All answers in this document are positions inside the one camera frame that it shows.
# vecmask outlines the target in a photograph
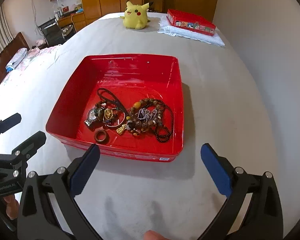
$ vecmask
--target wooden ring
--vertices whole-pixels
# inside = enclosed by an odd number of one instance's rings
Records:
[[[105,136],[102,140],[98,139],[98,135],[99,135],[100,133],[103,133],[104,136]],[[108,136],[108,133],[107,133],[105,130],[103,130],[103,129],[100,129],[100,130],[96,131],[96,133],[94,134],[94,139],[95,139],[98,143],[105,143],[106,140],[108,139],[108,137],[109,137],[109,136]]]

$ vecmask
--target human hand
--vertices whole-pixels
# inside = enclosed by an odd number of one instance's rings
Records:
[[[19,212],[19,202],[15,199],[14,194],[5,196],[3,199],[6,202],[6,214],[11,220],[16,219]]]
[[[146,233],[143,236],[143,240],[169,240],[168,238],[163,237],[157,232],[154,232],[152,230],[146,231]]]

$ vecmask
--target gold pendant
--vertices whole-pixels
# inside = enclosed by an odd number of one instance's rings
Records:
[[[124,130],[126,129],[127,124],[124,123],[121,127],[119,127],[116,131],[118,133],[118,135],[122,135]]]
[[[109,108],[105,109],[105,118],[106,118],[106,120],[110,120],[113,118],[112,109],[109,109]]]

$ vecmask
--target desk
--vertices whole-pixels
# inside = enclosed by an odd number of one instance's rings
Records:
[[[77,32],[79,30],[83,29],[85,26],[87,26],[86,19],[85,19],[85,16],[84,16],[84,12],[76,13],[76,14],[69,15],[69,16],[64,17],[64,18],[60,18],[58,20],[58,24],[59,24],[60,28],[63,28],[67,25],[72,24],[72,21],[74,23],[74,27],[75,27]]]

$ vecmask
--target red plastic tray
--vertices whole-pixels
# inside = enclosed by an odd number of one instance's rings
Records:
[[[102,154],[129,159],[171,162],[183,148],[183,95],[178,59],[171,56],[122,54],[87,56],[66,83],[55,104],[46,131],[62,143],[88,149],[94,132],[84,123],[89,110],[100,101],[97,89],[114,93],[129,109],[143,98],[163,100],[174,114],[173,134],[160,143],[149,132],[135,137],[128,131],[119,136],[115,129],[103,128],[109,134],[106,144],[98,144]],[[164,111],[163,123],[169,128],[171,117]]]

